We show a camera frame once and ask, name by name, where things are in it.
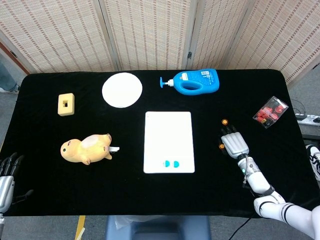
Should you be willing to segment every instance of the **paper plate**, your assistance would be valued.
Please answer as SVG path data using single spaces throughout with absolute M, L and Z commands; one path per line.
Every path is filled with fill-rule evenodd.
M 122 72 L 109 77 L 102 87 L 103 99 L 112 107 L 126 108 L 141 96 L 142 84 L 135 75 Z

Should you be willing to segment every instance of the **soap bottle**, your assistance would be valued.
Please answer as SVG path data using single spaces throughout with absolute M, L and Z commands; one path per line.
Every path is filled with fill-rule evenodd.
M 194 96 L 213 93 L 219 89 L 220 84 L 217 71 L 206 68 L 179 72 L 168 82 L 163 82 L 160 77 L 160 87 L 164 85 L 174 87 L 181 94 Z

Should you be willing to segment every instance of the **blue chair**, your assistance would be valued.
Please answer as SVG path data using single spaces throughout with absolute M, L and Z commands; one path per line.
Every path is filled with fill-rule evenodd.
M 211 240 L 209 217 L 162 216 L 117 230 L 115 217 L 108 216 L 105 240 Z

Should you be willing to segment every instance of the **clear plastic box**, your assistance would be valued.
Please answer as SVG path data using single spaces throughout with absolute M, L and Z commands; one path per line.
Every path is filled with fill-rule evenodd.
M 271 97 L 268 102 L 253 116 L 266 129 L 273 125 L 284 112 L 288 109 L 288 105 L 277 97 Z

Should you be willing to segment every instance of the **toy animal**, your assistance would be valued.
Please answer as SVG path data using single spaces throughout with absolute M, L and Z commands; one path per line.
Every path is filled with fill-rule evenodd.
M 78 139 L 66 141 L 62 144 L 60 153 L 61 156 L 69 162 L 82 162 L 85 165 L 89 165 L 104 158 L 112 159 L 109 151 L 110 143 L 110 134 L 94 134 L 86 137 L 82 141 Z

